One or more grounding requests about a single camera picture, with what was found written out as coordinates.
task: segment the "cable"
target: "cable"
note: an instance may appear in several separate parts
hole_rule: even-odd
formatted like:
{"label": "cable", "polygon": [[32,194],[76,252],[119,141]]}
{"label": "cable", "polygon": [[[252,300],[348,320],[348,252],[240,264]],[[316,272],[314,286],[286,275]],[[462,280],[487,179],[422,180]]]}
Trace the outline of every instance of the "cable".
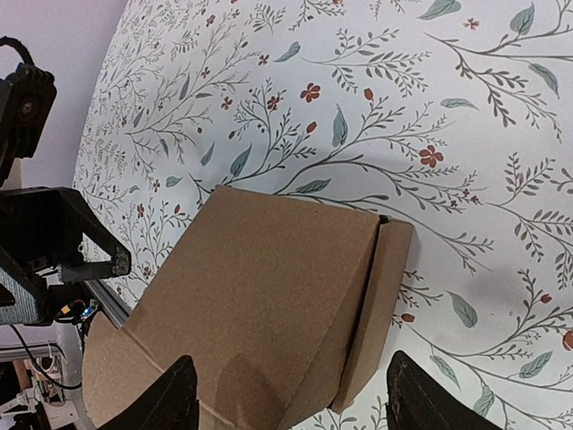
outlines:
{"label": "cable", "polygon": [[10,324],[10,328],[14,331],[14,333],[16,333],[16,336],[18,336],[20,343],[24,346],[24,349],[26,349],[26,352],[28,353],[28,357],[30,357],[30,361],[32,362],[32,365],[34,366],[34,368],[38,372],[40,372],[46,379],[48,379],[53,385],[61,388],[62,390],[70,390],[70,391],[71,390],[77,390],[77,389],[81,388],[81,383],[77,383],[75,385],[63,385],[62,383],[59,383],[58,381],[53,379],[49,374],[47,374],[47,372],[44,369],[42,369],[42,367],[36,362],[36,358],[34,358],[32,353],[30,352],[30,349],[28,348],[28,344],[26,344],[26,341],[21,336],[18,329],[12,324]]}
{"label": "cable", "polygon": [[[39,344],[39,345],[31,345],[29,348],[41,348],[43,347],[45,344]],[[60,353],[60,355],[66,359],[66,356],[64,354],[64,352],[62,351],[62,348],[60,348],[60,346],[57,343],[51,343],[48,342],[46,345],[48,345],[49,348],[53,348],[53,349],[57,349],[57,351]],[[1,347],[0,348],[0,352],[8,352],[8,351],[21,351],[23,347]]]}
{"label": "cable", "polygon": [[15,49],[16,52],[20,54],[21,60],[26,65],[34,65],[34,60],[32,60],[30,51],[18,39],[8,38],[7,36],[4,36],[0,38],[0,47],[3,46],[8,46]]}

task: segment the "cardboard box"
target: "cardboard box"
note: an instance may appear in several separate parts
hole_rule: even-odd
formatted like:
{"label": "cardboard box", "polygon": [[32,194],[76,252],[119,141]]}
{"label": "cardboard box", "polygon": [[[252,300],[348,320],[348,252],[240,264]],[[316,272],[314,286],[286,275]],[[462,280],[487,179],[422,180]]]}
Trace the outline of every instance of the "cardboard box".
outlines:
{"label": "cardboard box", "polygon": [[83,392],[97,426],[181,355],[201,430],[287,430],[344,409],[376,372],[412,226],[220,187],[125,326],[92,324]]}

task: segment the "red flower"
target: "red flower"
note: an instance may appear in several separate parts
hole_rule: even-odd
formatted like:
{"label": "red flower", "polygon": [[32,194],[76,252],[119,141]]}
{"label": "red flower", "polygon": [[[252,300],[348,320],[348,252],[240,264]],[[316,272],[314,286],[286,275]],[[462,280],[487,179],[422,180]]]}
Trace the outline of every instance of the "red flower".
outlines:
{"label": "red flower", "polygon": [[272,96],[269,101],[267,101],[267,109],[268,110],[277,110],[278,103],[280,101],[279,96]]}
{"label": "red flower", "polygon": [[308,134],[312,133],[314,130],[316,130],[316,122],[312,121],[310,124],[308,124],[308,126],[306,127],[306,132]]}
{"label": "red flower", "polygon": [[402,321],[406,323],[413,323],[415,320],[415,316],[412,314],[402,314]]}
{"label": "red flower", "polygon": [[231,100],[228,96],[225,97],[225,99],[223,100],[223,103],[221,103],[221,108],[225,109],[225,110],[229,110],[229,108],[231,107],[231,105],[233,104],[233,100]]}
{"label": "red flower", "polygon": [[470,30],[476,30],[480,25],[479,21],[476,21],[474,18],[470,18],[469,20],[467,20],[467,22],[464,22],[464,27],[468,28]]}
{"label": "red flower", "polygon": [[370,88],[367,88],[366,90],[364,90],[364,96],[366,97],[366,99],[368,101],[371,101],[372,99],[374,99],[374,93],[372,92],[372,90]]}
{"label": "red flower", "polygon": [[420,158],[422,159],[423,165],[430,166],[431,168],[435,168],[438,161],[444,160],[444,156],[441,155],[441,152],[436,152],[433,145],[428,145],[427,149],[421,150]]}
{"label": "red flower", "polygon": [[312,82],[306,86],[306,90],[301,92],[301,99],[306,99],[307,103],[310,103],[314,99],[321,96],[321,87],[319,85],[314,85]]}
{"label": "red flower", "polygon": [[573,330],[569,330],[567,333],[565,333],[565,336],[563,336],[563,347],[567,351],[573,349]]}

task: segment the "black cable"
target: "black cable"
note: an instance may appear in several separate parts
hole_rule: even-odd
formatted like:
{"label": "black cable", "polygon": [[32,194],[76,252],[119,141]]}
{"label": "black cable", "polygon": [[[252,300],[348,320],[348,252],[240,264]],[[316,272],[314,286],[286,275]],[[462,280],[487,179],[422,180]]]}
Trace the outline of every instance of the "black cable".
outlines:
{"label": "black cable", "polygon": [[18,329],[10,324],[10,327],[12,328],[12,330],[14,331],[14,333],[16,333],[16,336],[18,336],[18,339],[20,340],[20,343],[24,346],[24,349],[26,349],[26,352],[28,353],[28,357],[30,357],[30,360],[32,362],[32,365],[34,366],[34,368],[40,372],[42,375],[44,375],[44,377],[46,379],[48,379],[53,385],[55,385],[56,387],[61,388],[62,390],[77,390],[79,388],[81,388],[81,383],[77,383],[75,385],[63,385],[62,383],[59,383],[58,381],[56,381],[55,379],[53,379],[49,374],[47,374],[47,372],[42,369],[42,367],[36,362],[36,358],[34,358],[34,356],[32,355],[32,353],[30,352],[30,349],[28,348],[28,344],[26,344],[26,341],[24,340],[24,338],[21,336],[20,332],[18,331]]}
{"label": "black cable", "polygon": [[0,47],[12,47],[16,50],[18,54],[20,54],[21,60],[26,65],[34,65],[34,60],[32,60],[32,56],[30,55],[30,51],[18,40],[14,38],[8,38],[4,36],[0,38]]}

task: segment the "green leaf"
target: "green leaf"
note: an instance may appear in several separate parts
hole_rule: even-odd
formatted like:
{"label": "green leaf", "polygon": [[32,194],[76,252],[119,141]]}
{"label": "green leaf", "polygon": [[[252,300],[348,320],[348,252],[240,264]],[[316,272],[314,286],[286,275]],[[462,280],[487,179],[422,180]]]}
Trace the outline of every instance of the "green leaf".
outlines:
{"label": "green leaf", "polygon": [[430,360],[440,369],[440,372],[446,375],[461,391],[461,387],[459,386],[458,382],[458,377],[456,376],[454,369],[452,369],[451,366],[448,363],[446,363],[446,360],[438,356],[430,356]]}
{"label": "green leaf", "polygon": [[551,70],[540,64],[529,65],[529,70],[541,76],[547,86],[551,88],[555,95],[557,95],[557,98],[559,98],[559,83]]}
{"label": "green leaf", "polygon": [[440,103],[441,106],[444,106],[448,109],[453,108],[472,108],[475,110],[480,110],[477,106],[467,99],[444,99]]}
{"label": "green leaf", "polygon": [[185,98],[185,96],[187,95],[187,91],[189,90],[189,81],[191,80],[191,75],[188,74],[187,75],[187,79],[185,81],[185,83],[183,84],[183,87],[181,87],[181,92],[179,93],[179,99],[183,100]]}
{"label": "green leaf", "polygon": [[244,165],[247,164],[249,155],[251,155],[251,146],[252,145],[249,145],[249,148],[241,152],[235,161],[233,161],[233,164],[230,168],[231,175],[233,175],[233,177],[241,175]]}
{"label": "green leaf", "polygon": [[213,157],[213,150],[214,149],[215,149],[215,142],[213,142],[211,144],[211,147],[209,148],[207,153],[205,155],[203,155],[203,158],[201,159],[201,165],[202,166],[205,167],[209,164],[209,162],[211,161],[211,158]]}
{"label": "green leaf", "polygon": [[492,408],[494,401],[495,394],[492,393],[490,387],[484,385],[482,387],[482,397],[480,397],[474,404],[474,411],[482,417],[487,417],[487,414]]}
{"label": "green leaf", "polygon": [[527,9],[524,9],[509,23],[509,27],[517,34],[527,34],[531,30],[535,18],[535,5],[531,3]]}
{"label": "green leaf", "polygon": [[137,114],[137,116],[136,116],[135,119],[133,120],[133,126],[134,126],[134,127],[137,127],[137,124],[140,123],[142,116],[143,116],[143,107],[141,108],[140,113]]}
{"label": "green leaf", "polygon": [[433,20],[448,13],[457,12],[461,8],[461,3],[456,0],[435,0],[430,6],[430,9],[428,9],[424,15],[419,16],[418,19],[424,21]]}
{"label": "green leaf", "polygon": [[448,294],[451,296],[451,304],[454,307],[454,312],[459,316],[459,319],[462,320],[462,323],[468,329],[474,328],[477,324],[477,312],[475,309],[467,303],[462,296],[449,291]]}
{"label": "green leaf", "polygon": [[316,179],[312,182],[309,182],[306,185],[299,186],[296,188],[296,192],[300,194],[311,194],[311,193],[318,193],[322,191],[324,188],[329,186],[331,179]]}
{"label": "green leaf", "polygon": [[172,188],[181,182],[182,177],[170,176],[167,178],[165,185],[167,188]]}
{"label": "green leaf", "polygon": [[337,111],[337,115],[332,123],[332,146],[335,148],[344,145],[348,137],[348,124],[339,105],[337,105]]}
{"label": "green leaf", "polygon": [[293,42],[290,48],[287,50],[285,54],[280,56],[275,60],[275,63],[284,63],[286,60],[290,60],[293,56],[298,54],[301,50],[301,44],[298,42]]}
{"label": "green leaf", "polygon": [[521,366],[519,377],[521,379],[529,379],[537,376],[545,367],[553,355],[553,351],[541,354],[539,357]]}
{"label": "green leaf", "polygon": [[159,143],[161,143],[161,147],[163,148],[165,155],[169,158],[169,147],[167,146],[167,142],[165,142],[165,139],[159,139]]}

